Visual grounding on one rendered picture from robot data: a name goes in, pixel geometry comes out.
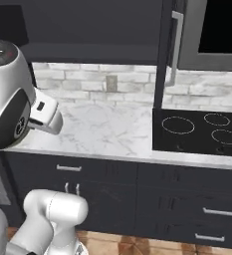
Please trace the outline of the grey microwave oven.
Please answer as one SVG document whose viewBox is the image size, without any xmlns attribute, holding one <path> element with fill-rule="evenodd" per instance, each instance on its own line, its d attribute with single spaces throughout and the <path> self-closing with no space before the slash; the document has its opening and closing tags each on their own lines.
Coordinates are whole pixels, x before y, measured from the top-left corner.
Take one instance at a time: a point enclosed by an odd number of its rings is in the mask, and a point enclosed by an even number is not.
<svg viewBox="0 0 232 255">
<path fill-rule="evenodd" d="M 173 0 L 183 15 L 177 68 L 232 72 L 232 0 Z"/>
</svg>

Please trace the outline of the black hob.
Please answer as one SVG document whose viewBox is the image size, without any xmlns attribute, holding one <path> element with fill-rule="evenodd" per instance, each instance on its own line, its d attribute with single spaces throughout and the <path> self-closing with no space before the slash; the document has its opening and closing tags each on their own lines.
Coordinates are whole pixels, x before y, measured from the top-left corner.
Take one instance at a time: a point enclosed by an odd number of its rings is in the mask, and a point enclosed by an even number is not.
<svg viewBox="0 0 232 255">
<path fill-rule="evenodd" d="M 152 110 L 152 149 L 232 156 L 232 113 Z"/>
</svg>

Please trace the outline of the dark open cupboard door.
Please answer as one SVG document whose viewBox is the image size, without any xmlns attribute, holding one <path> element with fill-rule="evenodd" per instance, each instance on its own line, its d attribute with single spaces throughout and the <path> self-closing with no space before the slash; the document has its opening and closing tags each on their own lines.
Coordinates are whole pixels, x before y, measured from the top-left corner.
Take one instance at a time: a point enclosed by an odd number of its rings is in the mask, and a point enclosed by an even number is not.
<svg viewBox="0 0 232 255">
<path fill-rule="evenodd" d="M 162 0 L 162 12 L 153 103 L 153 107 L 156 110 L 160 109 L 162 105 L 164 81 L 166 74 L 167 52 L 169 44 L 171 13 L 172 13 L 172 0 Z"/>
</svg>

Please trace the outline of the dark handleless drawer front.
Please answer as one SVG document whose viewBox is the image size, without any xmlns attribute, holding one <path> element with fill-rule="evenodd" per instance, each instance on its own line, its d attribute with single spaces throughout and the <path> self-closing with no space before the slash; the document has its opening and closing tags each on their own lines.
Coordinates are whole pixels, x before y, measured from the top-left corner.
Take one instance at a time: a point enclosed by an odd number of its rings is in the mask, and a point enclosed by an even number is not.
<svg viewBox="0 0 232 255">
<path fill-rule="evenodd" d="M 157 163 L 138 165 L 138 184 L 232 193 L 232 170 Z"/>
</svg>

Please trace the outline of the dark lower cupboard door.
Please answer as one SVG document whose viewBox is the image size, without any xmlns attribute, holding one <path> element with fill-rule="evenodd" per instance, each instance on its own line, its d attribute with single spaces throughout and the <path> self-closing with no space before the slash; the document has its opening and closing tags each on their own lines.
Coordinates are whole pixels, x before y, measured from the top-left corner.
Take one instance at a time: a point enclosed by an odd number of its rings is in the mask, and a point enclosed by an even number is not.
<svg viewBox="0 0 232 255">
<path fill-rule="evenodd" d="M 76 185 L 70 191 L 76 194 Z M 125 183 L 82 181 L 80 196 L 89 206 L 81 230 L 111 234 L 131 234 L 134 228 L 136 186 Z"/>
<path fill-rule="evenodd" d="M 11 227 L 19 228 L 26 218 L 26 213 L 23 209 L 25 196 L 33 189 L 48 189 L 54 191 L 65 191 L 66 182 L 59 179 L 51 181 L 38 181 L 31 182 L 16 182 L 12 183 L 12 191 L 14 197 L 14 204 L 11 209 L 8 209 L 7 216 L 9 217 L 9 224 Z"/>
</svg>

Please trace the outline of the wide dark drawer front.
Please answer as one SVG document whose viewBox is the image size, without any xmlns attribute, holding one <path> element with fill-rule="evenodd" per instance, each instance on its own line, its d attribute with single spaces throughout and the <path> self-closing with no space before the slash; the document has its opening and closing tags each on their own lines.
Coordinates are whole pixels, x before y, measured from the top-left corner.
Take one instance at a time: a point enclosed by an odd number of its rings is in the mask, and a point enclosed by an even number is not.
<svg viewBox="0 0 232 255">
<path fill-rule="evenodd" d="M 137 163 L 51 154 L 6 152 L 5 157 L 15 177 L 32 179 L 69 179 L 104 183 L 135 184 Z M 57 170 L 56 165 L 81 166 L 80 172 Z"/>
</svg>

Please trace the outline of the dark upper cupboard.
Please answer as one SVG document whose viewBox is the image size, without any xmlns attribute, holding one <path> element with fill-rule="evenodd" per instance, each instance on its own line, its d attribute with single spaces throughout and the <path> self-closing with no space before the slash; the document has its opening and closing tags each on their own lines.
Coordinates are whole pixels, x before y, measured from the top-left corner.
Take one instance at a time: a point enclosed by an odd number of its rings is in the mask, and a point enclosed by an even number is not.
<svg viewBox="0 0 232 255">
<path fill-rule="evenodd" d="M 162 0 L 0 0 L 0 39 L 30 62 L 154 65 Z"/>
</svg>

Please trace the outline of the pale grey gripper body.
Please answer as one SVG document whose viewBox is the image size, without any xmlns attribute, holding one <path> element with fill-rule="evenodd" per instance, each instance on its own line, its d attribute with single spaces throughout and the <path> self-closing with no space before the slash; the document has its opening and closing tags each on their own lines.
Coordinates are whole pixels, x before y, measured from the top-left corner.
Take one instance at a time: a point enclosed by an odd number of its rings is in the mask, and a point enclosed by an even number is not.
<svg viewBox="0 0 232 255">
<path fill-rule="evenodd" d="M 63 127 L 63 117 L 59 110 L 55 110 L 51 117 L 42 115 L 40 119 L 29 118 L 28 127 L 51 134 L 59 134 Z"/>
</svg>

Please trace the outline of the grey wall outlet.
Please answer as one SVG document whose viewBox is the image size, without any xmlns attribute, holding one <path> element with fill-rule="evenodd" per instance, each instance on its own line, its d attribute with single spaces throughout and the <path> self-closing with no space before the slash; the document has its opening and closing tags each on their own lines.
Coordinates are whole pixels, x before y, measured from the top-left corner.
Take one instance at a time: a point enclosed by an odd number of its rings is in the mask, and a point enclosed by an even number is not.
<svg viewBox="0 0 232 255">
<path fill-rule="evenodd" d="M 107 76 L 107 91 L 113 93 L 117 90 L 117 76 Z"/>
</svg>

